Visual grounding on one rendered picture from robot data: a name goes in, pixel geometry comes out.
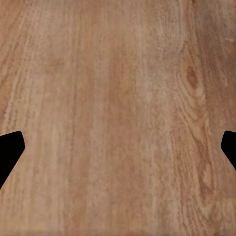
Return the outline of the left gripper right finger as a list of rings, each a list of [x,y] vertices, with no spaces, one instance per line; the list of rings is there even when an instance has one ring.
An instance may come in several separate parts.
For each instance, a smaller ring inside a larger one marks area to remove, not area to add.
[[[221,148],[232,165],[236,168],[236,132],[225,131]]]

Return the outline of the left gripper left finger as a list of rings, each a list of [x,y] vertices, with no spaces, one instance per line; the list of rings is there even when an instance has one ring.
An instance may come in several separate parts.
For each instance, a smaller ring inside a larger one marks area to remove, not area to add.
[[[25,150],[21,131],[0,136],[0,189]]]

